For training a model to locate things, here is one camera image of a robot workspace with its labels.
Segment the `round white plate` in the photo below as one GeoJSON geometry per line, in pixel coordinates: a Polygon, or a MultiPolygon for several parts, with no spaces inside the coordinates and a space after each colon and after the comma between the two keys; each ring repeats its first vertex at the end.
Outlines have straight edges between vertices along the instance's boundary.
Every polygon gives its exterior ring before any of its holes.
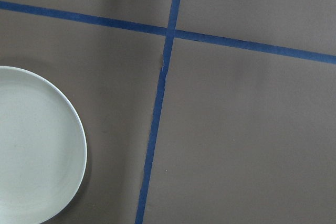
{"type": "Polygon", "coordinates": [[[87,163],[82,122],[51,82],[1,67],[1,223],[42,223],[76,195],[87,163]]]}

